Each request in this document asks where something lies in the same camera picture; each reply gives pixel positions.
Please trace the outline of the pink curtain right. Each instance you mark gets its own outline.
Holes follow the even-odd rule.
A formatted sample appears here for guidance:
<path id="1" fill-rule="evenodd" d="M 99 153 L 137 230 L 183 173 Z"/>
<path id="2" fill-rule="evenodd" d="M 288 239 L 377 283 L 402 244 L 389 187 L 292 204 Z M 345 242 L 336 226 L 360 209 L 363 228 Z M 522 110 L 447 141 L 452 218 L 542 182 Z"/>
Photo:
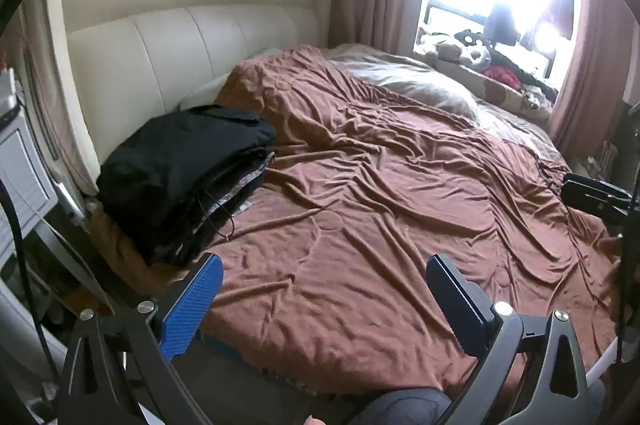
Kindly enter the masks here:
<path id="1" fill-rule="evenodd" d="M 623 0 L 580 0 L 575 47 L 549 135 L 563 158 L 597 153 L 620 118 L 636 20 Z"/>

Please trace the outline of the person's knee in jeans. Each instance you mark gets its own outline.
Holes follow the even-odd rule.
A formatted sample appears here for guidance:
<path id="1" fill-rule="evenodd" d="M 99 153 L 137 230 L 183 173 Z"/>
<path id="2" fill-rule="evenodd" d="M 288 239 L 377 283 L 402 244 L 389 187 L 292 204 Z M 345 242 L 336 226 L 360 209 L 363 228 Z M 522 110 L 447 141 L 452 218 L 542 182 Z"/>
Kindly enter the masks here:
<path id="1" fill-rule="evenodd" d="M 356 415 L 350 425 L 430 425 L 449 408 L 451 400 L 436 388 L 384 393 Z"/>

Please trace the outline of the stack of folded dark clothes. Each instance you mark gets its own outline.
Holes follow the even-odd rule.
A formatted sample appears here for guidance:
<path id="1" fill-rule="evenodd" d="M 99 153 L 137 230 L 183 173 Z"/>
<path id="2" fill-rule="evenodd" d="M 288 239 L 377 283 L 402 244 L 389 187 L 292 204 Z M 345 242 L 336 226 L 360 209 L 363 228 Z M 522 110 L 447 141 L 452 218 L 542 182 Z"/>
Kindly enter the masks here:
<path id="1" fill-rule="evenodd" d="M 261 116 L 218 104 L 157 116 L 102 165 L 103 211 L 147 265 L 184 267 L 262 184 L 276 136 Z"/>

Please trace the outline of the brown bed sheet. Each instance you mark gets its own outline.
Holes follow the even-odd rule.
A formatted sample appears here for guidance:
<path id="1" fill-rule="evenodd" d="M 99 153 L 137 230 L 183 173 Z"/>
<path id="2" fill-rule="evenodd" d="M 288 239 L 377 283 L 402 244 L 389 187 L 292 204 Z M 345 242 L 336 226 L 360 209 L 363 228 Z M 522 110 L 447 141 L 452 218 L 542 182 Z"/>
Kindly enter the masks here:
<path id="1" fill-rule="evenodd" d="M 219 101 L 276 129 L 264 183 L 210 250 L 204 334 L 319 393 L 434 386 L 471 371 L 427 289 L 447 255 L 525 315 L 570 315 L 586 364 L 615 335 L 616 245 L 560 198 L 566 167 L 370 84 L 318 48 L 245 60 Z"/>

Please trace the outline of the plush toys on sill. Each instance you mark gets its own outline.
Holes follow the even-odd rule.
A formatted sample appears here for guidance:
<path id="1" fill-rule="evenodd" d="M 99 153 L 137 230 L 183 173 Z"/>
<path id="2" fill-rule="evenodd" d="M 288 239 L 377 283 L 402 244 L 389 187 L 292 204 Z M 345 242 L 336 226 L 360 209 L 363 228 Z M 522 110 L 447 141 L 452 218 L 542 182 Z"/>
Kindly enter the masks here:
<path id="1" fill-rule="evenodd" d="M 422 32 L 414 54 L 480 99 L 532 120 L 545 120 L 558 92 L 495 50 L 480 33 Z"/>

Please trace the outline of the white bedside cabinet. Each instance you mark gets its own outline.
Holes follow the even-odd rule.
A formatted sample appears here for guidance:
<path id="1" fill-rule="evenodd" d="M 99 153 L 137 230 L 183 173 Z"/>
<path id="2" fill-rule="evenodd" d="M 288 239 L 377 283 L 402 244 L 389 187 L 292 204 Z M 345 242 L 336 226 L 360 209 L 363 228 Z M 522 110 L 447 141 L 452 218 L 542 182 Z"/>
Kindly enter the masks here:
<path id="1" fill-rule="evenodd" d="M 62 242 L 43 221 L 58 204 L 58 196 L 32 139 L 12 69 L 1 71 L 0 156 L 1 181 L 13 203 L 22 237 L 35 231 L 44 246 L 61 260 Z"/>

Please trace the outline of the beige pillow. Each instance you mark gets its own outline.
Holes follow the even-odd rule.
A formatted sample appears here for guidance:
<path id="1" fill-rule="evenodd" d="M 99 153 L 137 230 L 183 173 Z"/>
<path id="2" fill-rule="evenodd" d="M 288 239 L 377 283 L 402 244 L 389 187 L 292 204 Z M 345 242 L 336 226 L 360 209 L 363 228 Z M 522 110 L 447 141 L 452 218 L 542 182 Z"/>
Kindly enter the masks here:
<path id="1" fill-rule="evenodd" d="M 478 123 L 477 101 L 469 89 L 426 63 L 360 44 L 321 52 L 334 66 L 356 78 Z"/>

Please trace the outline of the cream padded headboard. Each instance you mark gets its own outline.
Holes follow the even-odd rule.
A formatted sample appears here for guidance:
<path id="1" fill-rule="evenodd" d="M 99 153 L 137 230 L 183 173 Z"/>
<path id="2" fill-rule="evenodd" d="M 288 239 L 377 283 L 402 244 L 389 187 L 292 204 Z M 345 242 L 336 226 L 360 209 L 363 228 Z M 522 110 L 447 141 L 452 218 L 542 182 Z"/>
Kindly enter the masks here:
<path id="1" fill-rule="evenodd" d="M 47 0 L 81 189 L 154 116 L 267 48 L 324 46 L 331 0 Z"/>

